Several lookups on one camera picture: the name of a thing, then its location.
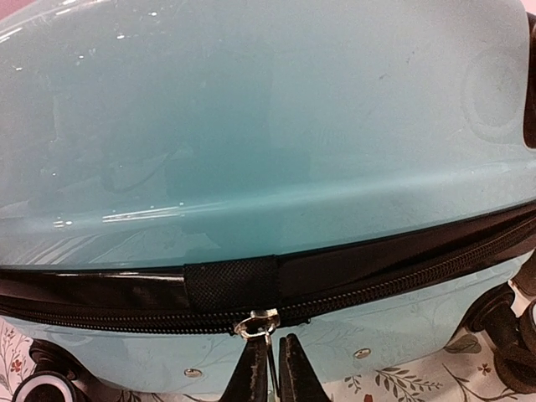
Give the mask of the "pink and teal kids suitcase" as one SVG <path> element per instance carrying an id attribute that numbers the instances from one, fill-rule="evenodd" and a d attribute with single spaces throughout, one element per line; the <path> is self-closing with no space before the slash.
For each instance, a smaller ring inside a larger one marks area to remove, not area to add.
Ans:
<path id="1" fill-rule="evenodd" d="M 535 16 L 519 1 L 1 6 L 14 401 L 222 394 L 297 335 L 322 387 L 486 331 L 535 389 Z"/>

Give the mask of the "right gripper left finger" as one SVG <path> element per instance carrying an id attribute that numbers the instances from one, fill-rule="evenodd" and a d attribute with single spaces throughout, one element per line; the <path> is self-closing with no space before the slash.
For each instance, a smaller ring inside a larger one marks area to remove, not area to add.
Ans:
<path id="1" fill-rule="evenodd" d="M 222 402 L 266 402 L 271 336 L 262 334 L 245 342 Z"/>

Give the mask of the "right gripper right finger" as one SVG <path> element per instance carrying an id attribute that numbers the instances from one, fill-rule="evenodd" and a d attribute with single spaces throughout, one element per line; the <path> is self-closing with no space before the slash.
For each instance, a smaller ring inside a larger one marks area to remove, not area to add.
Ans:
<path id="1" fill-rule="evenodd" d="M 280 339 L 279 380 L 282 402 L 331 401 L 294 333 Z"/>

